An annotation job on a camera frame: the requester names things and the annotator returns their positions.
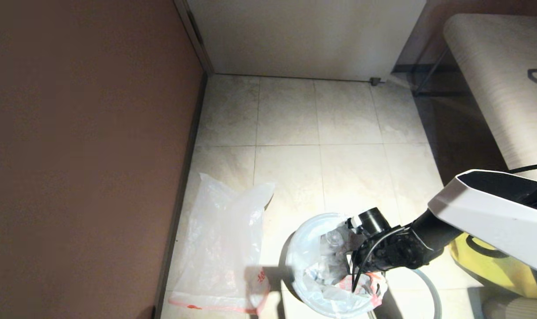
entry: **floor tile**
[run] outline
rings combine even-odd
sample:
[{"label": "floor tile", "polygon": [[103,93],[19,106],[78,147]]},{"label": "floor tile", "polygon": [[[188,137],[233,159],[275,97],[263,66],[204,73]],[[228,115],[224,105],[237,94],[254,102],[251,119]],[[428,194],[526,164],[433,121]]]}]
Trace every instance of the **floor tile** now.
[{"label": "floor tile", "polygon": [[244,313],[231,311],[208,311],[205,309],[189,309],[168,303],[171,291],[166,291],[164,295],[164,305],[162,308],[162,319],[249,319],[250,316]]},{"label": "floor tile", "polygon": [[369,83],[314,81],[321,144],[382,143]]},{"label": "floor tile", "polygon": [[384,143],[427,143],[412,93],[393,82],[371,87]]},{"label": "floor tile", "polygon": [[[302,301],[297,299],[289,291],[271,292],[267,302],[260,312],[259,319],[328,319],[325,315],[320,315]],[[363,313],[354,319],[368,319],[369,315]]]},{"label": "floor tile", "polygon": [[390,226],[400,224],[384,146],[322,145],[325,211],[355,216],[379,208]]},{"label": "floor tile", "polygon": [[274,266],[288,237],[324,212],[319,146],[257,147],[255,184],[264,182],[276,190],[263,216],[260,264]]},{"label": "floor tile", "polygon": [[166,284],[167,289],[173,286],[181,272],[176,262],[183,250],[189,213],[200,185],[199,173],[206,173],[237,192],[242,192],[252,187],[254,167],[255,147],[195,147]]},{"label": "floor tile", "polygon": [[[474,307],[467,289],[439,289],[443,319],[482,319],[480,307]],[[394,292],[403,319],[431,319],[434,303],[428,290]]]},{"label": "floor tile", "polygon": [[257,145],[318,144],[311,79],[260,78]]},{"label": "floor tile", "polygon": [[258,98],[258,77],[211,77],[205,92],[196,145],[255,145]]},{"label": "floor tile", "polygon": [[429,144],[385,144],[402,224],[426,211],[444,188]]}]

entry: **baseboard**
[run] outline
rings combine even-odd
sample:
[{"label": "baseboard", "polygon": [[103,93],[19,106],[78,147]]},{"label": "baseboard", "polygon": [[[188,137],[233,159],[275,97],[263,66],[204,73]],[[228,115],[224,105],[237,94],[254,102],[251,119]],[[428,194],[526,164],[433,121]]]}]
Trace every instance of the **baseboard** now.
[{"label": "baseboard", "polygon": [[[426,73],[430,72],[433,64],[397,64],[394,66],[392,73]],[[436,69],[436,72],[459,72],[459,66],[453,64],[442,64]]]},{"label": "baseboard", "polygon": [[170,272],[170,264],[172,261],[172,254],[174,252],[174,243],[176,240],[176,232],[178,230],[178,224],[180,222],[180,214],[182,213],[182,204],[184,202],[185,187],[188,183],[189,167],[192,163],[193,148],[195,147],[197,128],[199,127],[199,119],[201,117],[201,109],[203,107],[203,99],[205,96],[205,87],[207,85],[207,73],[203,73],[201,76],[201,83],[199,93],[197,95],[196,108],[193,112],[192,123],[189,129],[188,143],[185,147],[184,162],[182,163],[182,174],[180,183],[178,186],[178,192],[176,193],[176,202],[174,204],[174,211],[172,216],[172,222],[170,223],[170,231],[168,241],[166,243],[166,250],[164,254],[164,260],[162,262],[162,270],[158,280],[158,289],[156,293],[155,309],[153,310],[153,319],[159,319],[162,315],[162,307],[164,303],[164,295],[166,294],[166,283],[168,281],[168,274]]}]

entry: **yellow object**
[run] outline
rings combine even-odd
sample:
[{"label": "yellow object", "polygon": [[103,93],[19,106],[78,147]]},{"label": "yellow object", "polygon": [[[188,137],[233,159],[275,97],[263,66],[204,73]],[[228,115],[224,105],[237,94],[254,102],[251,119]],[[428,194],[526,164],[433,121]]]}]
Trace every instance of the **yellow object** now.
[{"label": "yellow object", "polygon": [[[457,263],[505,289],[537,299],[537,285],[530,267],[510,256],[493,258],[480,254],[469,247],[467,236],[469,234],[463,233],[449,244],[451,256]],[[482,248],[494,250],[493,246],[477,238],[473,240]]]}]

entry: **yellow bag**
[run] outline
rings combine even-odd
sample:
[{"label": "yellow bag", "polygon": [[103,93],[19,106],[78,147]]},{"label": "yellow bag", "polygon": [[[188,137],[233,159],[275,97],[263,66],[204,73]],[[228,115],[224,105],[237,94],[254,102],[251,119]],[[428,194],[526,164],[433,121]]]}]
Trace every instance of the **yellow bag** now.
[{"label": "yellow bag", "polygon": [[466,233],[449,246],[453,259],[467,270],[519,295],[537,299],[536,281],[523,262]]}]

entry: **plastic bag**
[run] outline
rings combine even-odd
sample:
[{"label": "plastic bag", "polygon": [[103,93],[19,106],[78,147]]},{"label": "plastic bag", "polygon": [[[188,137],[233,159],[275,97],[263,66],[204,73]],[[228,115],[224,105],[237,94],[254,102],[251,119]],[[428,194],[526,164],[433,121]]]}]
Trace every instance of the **plastic bag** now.
[{"label": "plastic bag", "polygon": [[238,195],[200,174],[189,216],[181,275],[169,303],[196,309],[256,313],[270,285],[259,266],[264,207],[274,184],[260,184]]},{"label": "plastic bag", "polygon": [[[338,271],[337,262],[330,258],[329,249],[323,249],[322,239],[331,231],[339,230],[347,217],[340,214],[320,214],[307,220],[295,232],[288,247],[286,264],[293,272],[292,286],[302,301],[313,310],[332,318],[354,318],[381,305],[388,290],[386,279],[380,273],[362,274],[355,293],[351,293],[351,275]],[[360,242],[353,238],[340,241],[333,253],[353,250]]]}]

